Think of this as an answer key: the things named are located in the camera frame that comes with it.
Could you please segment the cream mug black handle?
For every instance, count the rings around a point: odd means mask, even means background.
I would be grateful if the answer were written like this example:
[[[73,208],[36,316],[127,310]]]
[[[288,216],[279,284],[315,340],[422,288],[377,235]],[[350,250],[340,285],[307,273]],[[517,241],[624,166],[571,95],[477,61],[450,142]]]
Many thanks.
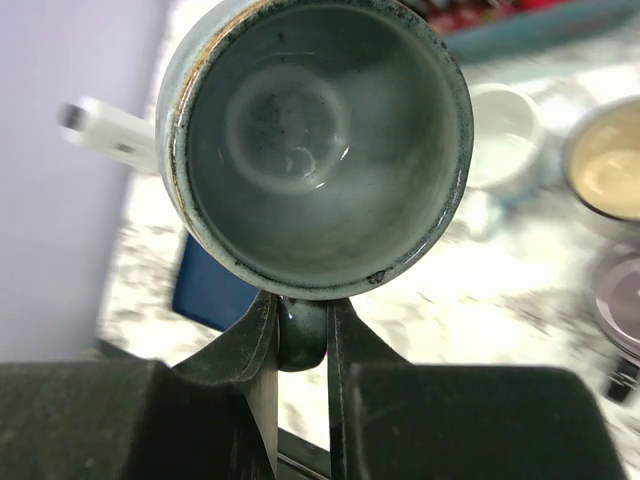
[[[572,128],[563,176],[579,205],[608,220],[639,222],[639,97],[607,103]]]

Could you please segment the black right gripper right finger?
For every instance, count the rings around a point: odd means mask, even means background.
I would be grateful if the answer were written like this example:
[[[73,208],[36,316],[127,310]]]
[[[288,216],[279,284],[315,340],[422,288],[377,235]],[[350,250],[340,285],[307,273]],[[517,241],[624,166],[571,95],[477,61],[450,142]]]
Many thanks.
[[[327,307],[335,479],[622,479],[597,402],[548,366],[414,365]]]

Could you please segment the grey blue mug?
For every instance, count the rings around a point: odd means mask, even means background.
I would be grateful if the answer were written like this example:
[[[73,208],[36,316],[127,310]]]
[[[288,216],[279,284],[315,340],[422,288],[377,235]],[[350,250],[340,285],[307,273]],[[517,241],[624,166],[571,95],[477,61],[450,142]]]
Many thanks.
[[[461,201],[473,114],[446,45],[397,1],[222,1],[173,53],[159,174],[200,246],[280,296],[279,366],[310,369],[326,318],[439,240]]]

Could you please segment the white and blue mug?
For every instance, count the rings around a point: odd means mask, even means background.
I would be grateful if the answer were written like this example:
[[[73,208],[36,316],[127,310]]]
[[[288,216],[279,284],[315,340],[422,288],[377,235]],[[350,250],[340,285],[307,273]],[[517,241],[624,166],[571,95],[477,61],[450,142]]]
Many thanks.
[[[546,130],[538,105],[520,89],[486,83],[470,95],[474,146],[462,221],[484,240],[539,185]]]

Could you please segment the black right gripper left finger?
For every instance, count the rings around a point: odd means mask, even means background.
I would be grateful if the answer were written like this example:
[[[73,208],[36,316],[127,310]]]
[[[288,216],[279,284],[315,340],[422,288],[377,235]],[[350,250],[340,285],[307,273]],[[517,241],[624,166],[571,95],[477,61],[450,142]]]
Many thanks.
[[[5,479],[271,479],[277,303],[262,292],[186,360],[5,363]]]

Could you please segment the pink purple mug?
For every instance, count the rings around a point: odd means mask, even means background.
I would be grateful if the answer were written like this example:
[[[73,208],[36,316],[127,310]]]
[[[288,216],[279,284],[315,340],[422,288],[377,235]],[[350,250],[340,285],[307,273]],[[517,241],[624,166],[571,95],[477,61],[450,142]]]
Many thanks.
[[[596,324],[618,350],[605,396],[624,403],[639,388],[639,238],[622,238],[599,257],[593,271]]]

